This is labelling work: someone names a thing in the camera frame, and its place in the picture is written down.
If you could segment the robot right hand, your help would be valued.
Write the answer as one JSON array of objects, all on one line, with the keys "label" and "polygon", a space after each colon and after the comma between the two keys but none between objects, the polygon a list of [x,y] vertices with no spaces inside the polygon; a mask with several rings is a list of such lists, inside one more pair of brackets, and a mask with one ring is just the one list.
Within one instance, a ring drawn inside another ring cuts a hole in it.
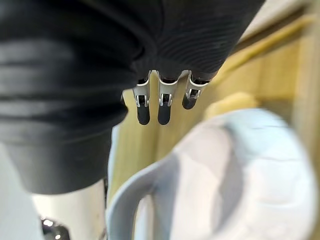
[{"label": "robot right hand", "polygon": [[263,6],[262,0],[3,0],[0,140],[48,240],[104,240],[112,129],[133,90],[150,121],[170,120],[183,71],[192,109]]}]

